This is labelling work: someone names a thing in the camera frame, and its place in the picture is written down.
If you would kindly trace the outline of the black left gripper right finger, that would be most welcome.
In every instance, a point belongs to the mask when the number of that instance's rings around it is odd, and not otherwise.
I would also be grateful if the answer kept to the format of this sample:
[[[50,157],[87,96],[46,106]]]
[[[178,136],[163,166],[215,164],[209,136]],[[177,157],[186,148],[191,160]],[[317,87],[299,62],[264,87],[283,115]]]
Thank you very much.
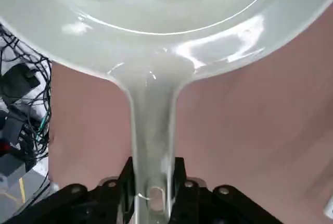
[[[175,159],[173,185],[169,223],[281,223],[231,185],[219,185],[210,191],[189,179],[182,157]]]

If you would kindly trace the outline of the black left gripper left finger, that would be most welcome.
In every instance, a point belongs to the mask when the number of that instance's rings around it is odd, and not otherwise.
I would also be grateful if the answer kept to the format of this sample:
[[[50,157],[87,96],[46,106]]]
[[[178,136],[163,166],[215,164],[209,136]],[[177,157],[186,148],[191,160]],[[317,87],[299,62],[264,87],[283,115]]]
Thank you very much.
[[[116,179],[92,190],[70,184],[32,200],[6,223],[129,223],[134,212],[135,178],[129,157]]]

